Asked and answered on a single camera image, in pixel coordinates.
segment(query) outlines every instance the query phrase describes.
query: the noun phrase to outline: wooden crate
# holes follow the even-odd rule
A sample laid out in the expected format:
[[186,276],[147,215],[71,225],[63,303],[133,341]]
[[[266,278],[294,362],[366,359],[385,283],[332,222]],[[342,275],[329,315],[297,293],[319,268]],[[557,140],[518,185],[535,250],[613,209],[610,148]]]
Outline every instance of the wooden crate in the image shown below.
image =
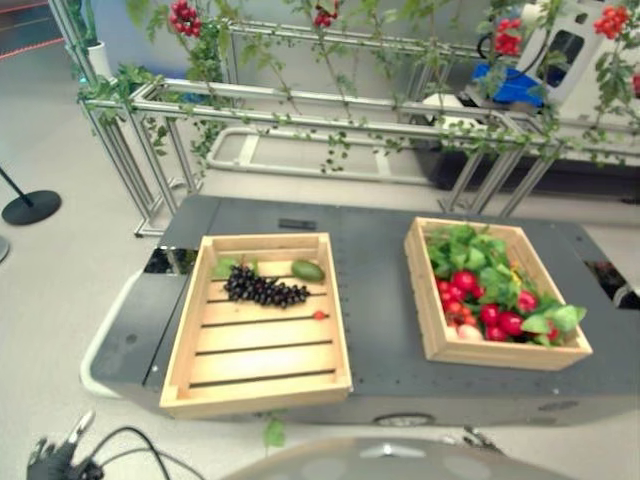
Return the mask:
[[[230,302],[218,259],[258,261],[261,276],[306,285],[305,303],[282,309]],[[293,260],[315,261],[322,283],[291,275]],[[315,320],[321,310],[329,316]],[[169,362],[160,406],[195,418],[344,400],[351,390],[329,235],[203,237]]]
[[[591,355],[593,351],[580,327],[567,334],[565,346],[553,348],[521,343],[471,342],[451,334],[452,332],[447,329],[440,304],[425,238],[428,238],[429,233],[437,228],[465,223],[475,228],[486,226],[481,223],[416,218],[405,239],[405,252],[409,261],[411,284],[422,330],[422,344],[427,359],[496,367],[561,370]],[[506,241],[509,260],[523,268],[541,292],[547,292],[565,303],[521,228],[490,225],[488,233]]]

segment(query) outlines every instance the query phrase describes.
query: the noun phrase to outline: gray table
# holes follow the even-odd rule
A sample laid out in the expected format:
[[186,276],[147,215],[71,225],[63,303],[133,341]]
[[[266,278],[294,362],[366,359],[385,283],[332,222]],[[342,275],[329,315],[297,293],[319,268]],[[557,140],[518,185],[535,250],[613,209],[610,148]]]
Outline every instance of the gray table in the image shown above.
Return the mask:
[[[415,216],[434,212],[264,202],[193,196],[159,242],[195,249],[205,234],[276,233],[280,219],[315,222],[331,234],[354,391],[338,405],[291,410],[308,422],[495,425],[573,424],[635,408],[640,382],[640,313],[616,309],[584,260],[605,255],[578,225],[482,220],[524,228],[567,302],[589,313],[583,330],[594,354],[560,372],[427,361],[403,240]],[[143,273],[91,366],[122,396],[159,411],[188,275]]]

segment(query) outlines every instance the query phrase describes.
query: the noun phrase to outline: metal frame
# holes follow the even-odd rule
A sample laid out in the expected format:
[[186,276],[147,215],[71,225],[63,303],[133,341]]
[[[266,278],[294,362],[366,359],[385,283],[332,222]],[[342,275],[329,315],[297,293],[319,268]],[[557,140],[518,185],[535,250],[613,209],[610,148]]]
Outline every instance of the metal frame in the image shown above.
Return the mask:
[[[70,21],[69,12],[62,0],[50,0],[49,4],[51,10],[56,18],[58,25],[63,33],[65,41],[67,42],[68,50],[76,63],[80,65],[81,70],[85,74],[87,80],[91,84],[95,84],[96,76],[88,62],[88,59],[78,42],[78,32],[75,31],[73,23]],[[276,25],[266,22],[245,22],[242,26],[231,25],[231,30],[234,34],[255,34],[262,33],[267,35],[278,36],[282,38],[295,38],[300,40],[317,41],[317,35],[307,27],[297,27],[292,25]],[[354,32],[338,32],[334,30],[327,31],[327,36],[324,37],[327,42],[344,43],[355,47],[365,48],[380,48],[384,45],[385,48],[391,48],[396,51],[415,55],[422,52],[420,48],[420,42],[415,39],[406,39],[401,37],[383,37],[381,40],[373,41],[367,34],[360,34]],[[452,59],[465,57],[469,58],[475,56],[475,52],[471,47],[444,45],[439,44],[438,48],[443,49],[443,53]],[[235,72],[230,75],[231,79],[237,81],[237,71],[235,71],[236,59],[235,59],[235,45],[233,41],[230,47],[231,58],[227,59],[227,68],[230,72]],[[447,73],[450,70],[452,62],[449,62],[446,67]],[[420,91],[420,85],[428,82],[430,75],[433,72],[428,69],[415,69],[413,77],[410,81],[411,92],[417,95]],[[181,109],[177,103],[162,102],[156,99],[157,93],[160,91],[174,91],[183,93],[197,93],[208,94],[211,90],[215,91],[217,96],[227,97],[233,99],[233,107],[227,108],[214,108],[205,105],[197,105],[192,112],[185,112]],[[392,100],[387,99],[374,99],[366,97],[345,97],[334,94],[321,94],[304,91],[292,91],[291,97],[300,103],[312,102],[321,103],[327,106],[333,106],[342,108],[344,102],[353,107],[373,110],[391,111],[392,108],[396,108],[398,113],[405,115],[425,115],[434,116],[443,114],[445,116],[461,117],[465,119],[487,120],[492,118],[499,127],[503,130],[504,136],[499,141],[495,138],[489,139],[489,145],[503,145],[506,148],[506,152],[501,154],[496,164],[491,169],[490,174],[485,179],[485,182],[481,185],[480,189],[476,193],[474,200],[471,202],[469,209],[472,213],[482,213],[487,203],[491,200],[495,192],[504,183],[508,175],[513,171],[520,157],[525,153],[527,149],[536,150],[538,147],[547,148],[548,142],[542,136],[536,134],[541,129],[537,126],[537,120],[526,114],[519,114],[513,112],[497,112],[495,110],[482,109],[482,108],[464,108],[464,107],[440,107],[429,106],[419,102],[409,101],[404,102],[397,106]],[[160,116],[166,122],[168,130],[168,138],[171,141],[173,148],[176,152],[176,156],[179,161],[179,166],[184,176],[184,182],[186,183],[189,192],[197,191],[202,182],[196,182],[191,172],[188,157],[180,138],[178,129],[175,124],[177,118],[199,118],[199,119],[217,119],[230,123],[253,123],[255,125],[266,125],[270,127],[278,126],[281,123],[281,119],[278,118],[271,111],[250,110],[242,108],[242,105],[247,100],[261,99],[271,100],[274,102],[283,102],[287,100],[285,93],[274,88],[262,88],[251,87],[244,85],[231,85],[223,83],[211,83],[206,84],[203,82],[191,82],[186,80],[168,79],[160,85],[144,85],[130,97],[130,103],[132,109],[125,108],[124,105],[113,101],[86,101],[81,102],[82,108],[87,113],[88,118],[96,133],[100,139],[108,158],[114,164],[120,178],[134,202],[134,205],[142,216],[142,222],[136,229],[136,235],[159,235],[162,230],[151,226],[156,214],[162,204],[167,205],[170,214],[174,214],[177,209],[177,202],[173,196],[172,188],[182,185],[182,182],[176,179],[167,179],[163,172],[162,166],[158,161],[155,154],[153,145],[149,140],[149,133],[144,126],[143,119],[145,115]],[[154,179],[159,187],[159,196],[153,196],[149,186],[140,171],[136,163],[127,141],[120,130],[117,122],[103,122],[100,118],[100,113],[104,110],[118,110],[119,113],[124,114],[131,122],[133,131],[139,141],[144,156],[151,167]],[[375,133],[382,135],[392,136],[404,136],[408,139],[428,139],[439,140],[443,133],[447,131],[440,127],[421,126],[404,124],[399,122],[371,122],[367,124],[356,124],[351,119],[327,119],[324,117],[312,116],[312,115],[287,115],[287,124],[294,127],[302,128],[324,128],[324,129],[340,129],[351,133]],[[561,120],[561,126],[567,127],[588,127],[589,124],[585,122],[579,122],[574,120]],[[615,131],[628,131],[624,127],[612,126],[612,130]],[[533,139],[528,145],[521,145],[517,141],[515,135],[521,133],[533,133]],[[295,133],[292,132],[280,132],[277,135],[280,138],[295,138]],[[469,142],[477,136],[456,133],[453,135],[453,140],[458,144],[464,144]],[[312,136],[313,141],[320,141],[320,138]],[[351,142],[358,145],[375,145],[376,142],[368,142],[359,139],[350,139]],[[626,155],[626,156],[640,156],[640,152],[634,151],[630,148],[619,147],[617,145],[596,145],[587,147],[584,149],[587,152],[608,153],[612,155]],[[245,152],[245,156],[250,157],[249,151]],[[482,154],[474,155],[463,169],[460,177],[458,178],[453,190],[449,197],[442,202],[443,209],[445,211],[452,211],[460,195],[464,192],[466,186],[469,183],[471,176],[473,175],[477,165],[482,158]],[[359,179],[373,179],[373,180],[387,180],[398,181],[402,183],[416,183],[410,182],[406,177],[394,177],[390,174],[388,164],[381,162],[379,158],[376,159],[380,171],[377,175],[369,176],[363,174],[349,174],[339,173],[334,175],[338,178],[359,178]],[[242,165],[242,168],[247,169],[248,162]],[[544,172],[549,168],[550,164],[546,162],[539,162],[525,177],[525,180],[514,192],[511,200],[507,206],[503,209],[502,215],[509,215],[518,205],[518,203],[531,191],[537,181],[542,177]],[[301,174],[302,172],[296,171],[288,167],[276,167],[278,173],[292,173]]]

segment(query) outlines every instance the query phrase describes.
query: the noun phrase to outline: black grapes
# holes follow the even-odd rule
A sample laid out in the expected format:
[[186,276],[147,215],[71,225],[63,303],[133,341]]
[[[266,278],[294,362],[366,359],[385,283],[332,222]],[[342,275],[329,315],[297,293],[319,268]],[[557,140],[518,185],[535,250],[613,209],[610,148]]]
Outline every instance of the black grapes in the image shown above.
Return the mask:
[[233,302],[253,301],[262,306],[275,305],[281,308],[304,303],[310,295],[306,286],[299,288],[298,285],[278,283],[278,278],[261,277],[249,267],[238,265],[231,267],[231,275],[224,289]]

